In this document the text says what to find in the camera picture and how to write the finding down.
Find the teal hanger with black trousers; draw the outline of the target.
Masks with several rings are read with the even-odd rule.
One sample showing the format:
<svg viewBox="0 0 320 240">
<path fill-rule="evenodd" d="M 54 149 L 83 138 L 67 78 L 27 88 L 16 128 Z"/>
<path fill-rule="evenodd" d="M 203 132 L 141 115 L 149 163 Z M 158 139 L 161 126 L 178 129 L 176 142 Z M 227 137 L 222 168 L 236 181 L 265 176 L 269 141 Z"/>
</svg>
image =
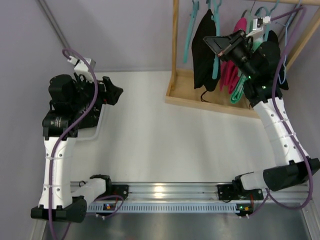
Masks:
<svg viewBox="0 0 320 240">
<path fill-rule="evenodd" d="M 218 37 L 221 35 L 221 24 L 220 24 L 220 13 L 219 13 L 219 9 L 221 5 L 222 5 L 222 0 L 219 0 L 218 2 L 216 0 L 213 0 L 213 16 L 211 17 L 211 19 L 215 23 L 216 35 Z M 213 62 L 213 71 L 212 71 L 213 80 L 220 79 L 219 70 L 220 70 L 220 59 L 217 56 L 215 56 L 214 62 Z"/>
</svg>

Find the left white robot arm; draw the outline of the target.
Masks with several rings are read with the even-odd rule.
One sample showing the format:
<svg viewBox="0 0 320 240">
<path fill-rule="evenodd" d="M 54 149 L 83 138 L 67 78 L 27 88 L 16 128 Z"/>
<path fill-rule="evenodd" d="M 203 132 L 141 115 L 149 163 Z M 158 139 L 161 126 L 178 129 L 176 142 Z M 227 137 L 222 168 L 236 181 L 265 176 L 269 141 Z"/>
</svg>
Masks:
<svg viewBox="0 0 320 240">
<path fill-rule="evenodd" d="M 59 139 L 88 109 L 94 97 L 95 85 L 83 74 L 60 74 L 49 83 L 49 111 L 42 121 L 44 183 L 40 201 L 31 209 L 30 216 L 54 222 L 81 223 L 89 204 L 112 193 L 112 181 L 108 175 L 95 174 L 78 190 L 71 191 L 71 165 L 78 131 L 97 127 L 103 105 L 114 106 L 124 90 L 115 86 L 108 76 L 103 76 L 98 81 L 93 108 L 66 136 Z"/>
</svg>

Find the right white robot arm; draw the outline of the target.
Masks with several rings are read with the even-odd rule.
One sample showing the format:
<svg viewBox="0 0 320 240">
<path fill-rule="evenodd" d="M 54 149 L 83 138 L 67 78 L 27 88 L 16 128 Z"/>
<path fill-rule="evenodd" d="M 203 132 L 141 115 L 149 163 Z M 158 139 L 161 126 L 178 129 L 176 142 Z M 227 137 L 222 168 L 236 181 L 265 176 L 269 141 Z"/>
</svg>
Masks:
<svg viewBox="0 0 320 240">
<path fill-rule="evenodd" d="M 275 165 L 235 177 L 233 183 L 244 192 L 265 189 L 276 192 L 309 182 L 320 169 L 301 146 L 285 110 L 278 85 L 281 51 L 273 41 L 253 49 L 253 38 L 243 30 L 227 36 L 205 36 L 204 42 L 222 61 L 232 61 L 247 77 L 244 95 L 258 114 L 271 144 Z"/>
</svg>

